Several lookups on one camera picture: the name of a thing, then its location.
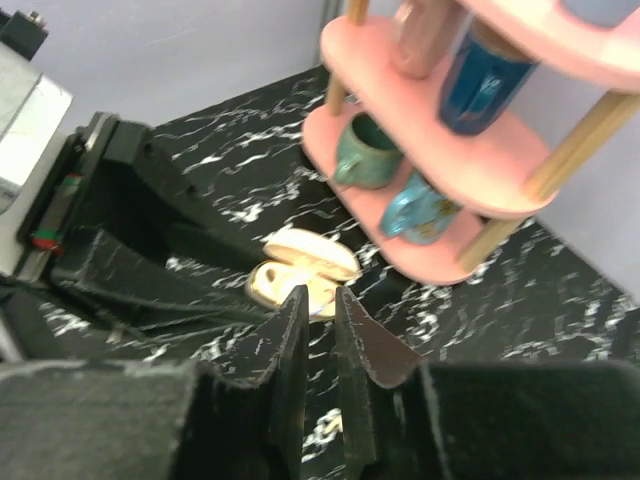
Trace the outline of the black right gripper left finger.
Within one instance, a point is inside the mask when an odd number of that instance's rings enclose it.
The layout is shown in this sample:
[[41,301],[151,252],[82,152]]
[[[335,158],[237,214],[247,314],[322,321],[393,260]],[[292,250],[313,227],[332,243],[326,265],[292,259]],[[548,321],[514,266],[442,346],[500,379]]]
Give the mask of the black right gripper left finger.
[[197,370],[173,479],[297,479],[309,347],[309,292]]

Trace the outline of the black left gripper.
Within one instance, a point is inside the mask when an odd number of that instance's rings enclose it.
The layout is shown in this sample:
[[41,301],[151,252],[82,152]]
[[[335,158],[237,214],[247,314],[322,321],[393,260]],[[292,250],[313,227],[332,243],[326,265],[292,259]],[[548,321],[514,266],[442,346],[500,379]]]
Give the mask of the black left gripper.
[[230,233],[197,186],[141,123],[96,113],[68,136],[19,227],[39,272],[16,282],[100,326],[135,334],[191,322],[258,325],[244,294],[170,271],[182,256],[246,273],[262,252]]

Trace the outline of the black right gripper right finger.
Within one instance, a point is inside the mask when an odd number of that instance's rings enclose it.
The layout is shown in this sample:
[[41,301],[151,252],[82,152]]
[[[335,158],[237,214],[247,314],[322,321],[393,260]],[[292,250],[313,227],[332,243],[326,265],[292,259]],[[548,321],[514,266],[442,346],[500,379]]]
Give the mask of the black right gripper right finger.
[[443,479],[423,379],[423,358],[336,290],[336,360],[348,479]]

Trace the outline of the white earbuds charging case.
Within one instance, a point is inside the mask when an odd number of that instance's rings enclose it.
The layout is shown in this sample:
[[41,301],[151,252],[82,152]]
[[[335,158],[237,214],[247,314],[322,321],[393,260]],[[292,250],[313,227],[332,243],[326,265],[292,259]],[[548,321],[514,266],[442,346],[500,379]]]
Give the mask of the white earbuds charging case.
[[274,233],[263,253],[267,260],[252,270],[245,293],[260,305],[277,310],[296,286],[305,285],[312,322],[332,320],[336,289],[361,274],[360,263],[348,247],[299,228]]

